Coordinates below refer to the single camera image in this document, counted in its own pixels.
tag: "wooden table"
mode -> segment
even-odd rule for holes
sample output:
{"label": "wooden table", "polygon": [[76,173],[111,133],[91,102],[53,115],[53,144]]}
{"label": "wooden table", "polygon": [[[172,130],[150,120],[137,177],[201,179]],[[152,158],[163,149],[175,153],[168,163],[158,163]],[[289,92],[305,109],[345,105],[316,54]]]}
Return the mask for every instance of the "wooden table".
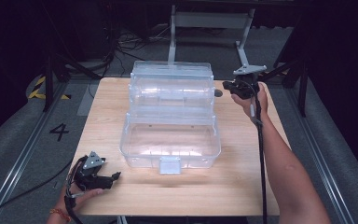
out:
{"label": "wooden table", "polygon": [[[98,175],[121,177],[104,195],[87,203],[82,215],[98,216],[261,216],[262,193],[257,130],[241,107],[215,81],[222,97],[215,99],[222,152],[210,169],[183,169],[160,175],[155,168],[131,168],[119,151],[129,109],[129,78],[103,78],[76,150],[74,161],[95,151],[106,158]],[[268,112],[287,142],[275,105]],[[268,214],[279,208],[267,181]]]}

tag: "person's right arm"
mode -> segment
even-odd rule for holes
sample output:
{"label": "person's right arm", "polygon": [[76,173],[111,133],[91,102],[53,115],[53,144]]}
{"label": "person's right arm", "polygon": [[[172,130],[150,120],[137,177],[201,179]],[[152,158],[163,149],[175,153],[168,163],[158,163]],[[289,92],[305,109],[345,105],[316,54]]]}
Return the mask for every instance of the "person's right arm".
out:
{"label": "person's right arm", "polygon": [[[267,94],[264,86],[259,86],[265,161],[268,180],[280,208],[280,223],[330,223],[307,171],[269,118]],[[235,94],[232,99],[250,115],[251,100],[242,100]]]}

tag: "person's right hand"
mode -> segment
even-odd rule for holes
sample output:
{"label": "person's right hand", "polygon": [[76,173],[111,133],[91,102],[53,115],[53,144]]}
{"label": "person's right hand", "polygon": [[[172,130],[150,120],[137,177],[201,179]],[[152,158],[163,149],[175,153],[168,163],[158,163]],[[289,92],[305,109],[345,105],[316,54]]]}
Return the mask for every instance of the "person's right hand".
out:
{"label": "person's right hand", "polygon": [[[263,114],[267,115],[267,110],[268,110],[268,107],[269,107],[267,93],[266,93],[266,91],[264,89],[264,84],[263,83],[259,82],[258,87],[260,88],[260,91],[257,94],[257,98],[258,98],[258,101],[260,102],[261,114],[262,115]],[[245,114],[250,118],[251,117],[251,109],[250,109],[251,104],[253,104],[254,107],[256,107],[255,98],[252,97],[251,99],[242,100],[237,94],[231,94],[231,98],[234,100],[234,102],[237,105],[242,106],[243,112],[245,112]]]}

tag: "orange wristband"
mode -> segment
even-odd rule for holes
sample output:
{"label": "orange wristband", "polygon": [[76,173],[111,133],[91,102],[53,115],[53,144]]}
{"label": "orange wristband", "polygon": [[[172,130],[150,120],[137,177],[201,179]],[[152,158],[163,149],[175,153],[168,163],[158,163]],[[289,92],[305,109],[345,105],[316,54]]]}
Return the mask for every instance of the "orange wristband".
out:
{"label": "orange wristband", "polygon": [[51,208],[50,209],[50,213],[57,213],[59,214],[63,219],[66,220],[66,222],[70,222],[71,221],[71,217],[69,217],[68,215],[66,215],[60,208]]}

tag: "transparent plastic box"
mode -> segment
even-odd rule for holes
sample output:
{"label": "transparent plastic box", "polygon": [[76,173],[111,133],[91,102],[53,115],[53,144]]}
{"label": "transparent plastic box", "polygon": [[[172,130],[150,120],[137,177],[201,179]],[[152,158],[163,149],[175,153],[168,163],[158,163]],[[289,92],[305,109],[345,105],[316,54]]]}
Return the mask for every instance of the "transparent plastic box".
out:
{"label": "transparent plastic box", "polygon": [[208,63],[135,62],[120,151],[161,174],[209,168],[221,151]]}

